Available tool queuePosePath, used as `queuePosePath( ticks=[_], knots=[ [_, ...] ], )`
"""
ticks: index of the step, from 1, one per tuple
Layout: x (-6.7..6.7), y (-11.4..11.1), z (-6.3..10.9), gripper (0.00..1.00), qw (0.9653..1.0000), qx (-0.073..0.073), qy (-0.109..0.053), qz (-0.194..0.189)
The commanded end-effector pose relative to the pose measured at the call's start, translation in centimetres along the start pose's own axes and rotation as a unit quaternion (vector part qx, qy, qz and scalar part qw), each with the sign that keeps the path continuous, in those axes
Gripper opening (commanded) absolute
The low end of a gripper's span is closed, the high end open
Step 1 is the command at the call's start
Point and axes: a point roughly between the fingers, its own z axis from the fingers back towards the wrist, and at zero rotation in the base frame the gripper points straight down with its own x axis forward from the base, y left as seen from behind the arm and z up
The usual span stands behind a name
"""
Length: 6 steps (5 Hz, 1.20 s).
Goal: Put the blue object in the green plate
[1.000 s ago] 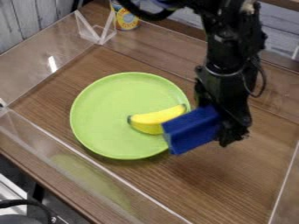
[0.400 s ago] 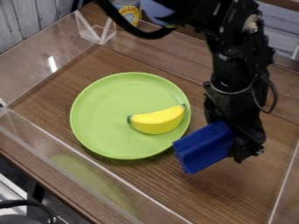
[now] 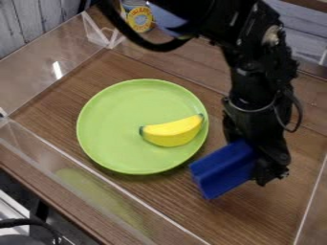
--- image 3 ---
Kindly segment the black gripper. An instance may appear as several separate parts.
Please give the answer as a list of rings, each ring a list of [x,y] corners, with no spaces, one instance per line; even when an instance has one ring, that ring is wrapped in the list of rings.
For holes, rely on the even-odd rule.
[[[264,187],[288,176],[291,156],[283,133],[292,112],[292,97],[283,92],[267,98],[231,93],[223,98],[223,135],[232,143],[246,140],[258,152],[252,178]]]

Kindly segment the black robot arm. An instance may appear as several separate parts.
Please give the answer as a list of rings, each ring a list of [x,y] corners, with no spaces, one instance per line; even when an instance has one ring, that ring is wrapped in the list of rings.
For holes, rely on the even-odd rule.
[[[99,9],[124,37],[154,52],[171,52],[203,37],[219,47],[230,69],[223,98],[223,133],[232,143],[250,142],[258,154],[251,178],[263,186],[288,174],[291,156],[284,133],[291,115],[303,113],[291,81],[299,63],[286,41],[280,14],[263,0],[147,0],[156,25],[171,40],[154,43],[134,31],[119,13],[120,0]]]

